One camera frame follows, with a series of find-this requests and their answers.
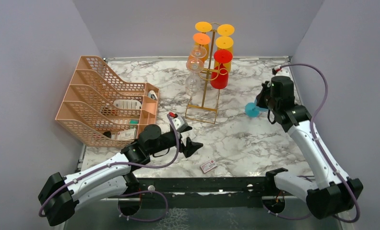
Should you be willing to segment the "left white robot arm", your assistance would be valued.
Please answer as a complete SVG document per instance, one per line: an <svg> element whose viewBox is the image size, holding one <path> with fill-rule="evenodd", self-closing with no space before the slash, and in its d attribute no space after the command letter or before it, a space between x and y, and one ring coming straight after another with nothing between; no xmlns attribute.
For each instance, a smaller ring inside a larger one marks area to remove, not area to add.
<svg viewBox="0 0 380 230"><path fill-rule="evenodd" d="M57 226L90 201L118 193L133 196L137 183L126 177L137 169L150 168L151 155L176 147L177 153L182 152L188 158L203 147L190 138L183 144L181 137L173 128L162 133L158 125L147 125L132 143L93 168L66 176L59 172L52 174L38 195L41 205L38 215L47 218L50 226Z"/></svg>

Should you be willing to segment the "red wine glass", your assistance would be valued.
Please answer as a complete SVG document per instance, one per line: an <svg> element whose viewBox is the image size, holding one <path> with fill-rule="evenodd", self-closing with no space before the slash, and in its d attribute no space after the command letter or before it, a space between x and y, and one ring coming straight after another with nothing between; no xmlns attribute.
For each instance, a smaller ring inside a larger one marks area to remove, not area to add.
<svg viewBox="0 0 380 230"><path fill-rule="evenodd" d="M220 49L214 53L214 70L210 84L215 89L224 89L228 84L229 65L231 64L233 55L226 49Z"/></svg>

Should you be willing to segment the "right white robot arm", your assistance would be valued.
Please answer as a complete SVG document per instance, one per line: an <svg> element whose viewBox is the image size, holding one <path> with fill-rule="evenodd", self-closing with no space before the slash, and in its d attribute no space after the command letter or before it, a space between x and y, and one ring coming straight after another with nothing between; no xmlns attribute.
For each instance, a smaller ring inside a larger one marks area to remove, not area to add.
<svg viewBox="0 0 380 230"><path fill-rule="evenodd" d="M359 179L352 179L340 167L322 140L311 115L303 105L295 103L294 83L287 76L275 76L262 84L256 97L259 108L268 109L273 115L271 124L280 124L297 144L314 174L315 181L309 182L280 168L266 173L263 188L275 195L288 192L304 201L311 214L323 219L348 211L357 204L363 190Z"/></svg>

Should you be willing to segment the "blue wine glass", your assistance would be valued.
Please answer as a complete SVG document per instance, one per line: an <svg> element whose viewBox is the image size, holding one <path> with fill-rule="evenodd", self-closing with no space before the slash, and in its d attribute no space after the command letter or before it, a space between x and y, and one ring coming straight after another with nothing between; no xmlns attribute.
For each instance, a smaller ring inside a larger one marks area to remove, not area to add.
<svg viewBox="0 0 380 230"><path fill-rule="evenodd" d="M248 117L258 117L260 113L267 112L268 109L257 106L257 100L251 103L247 103L244 107L245 114Z"/></svg>

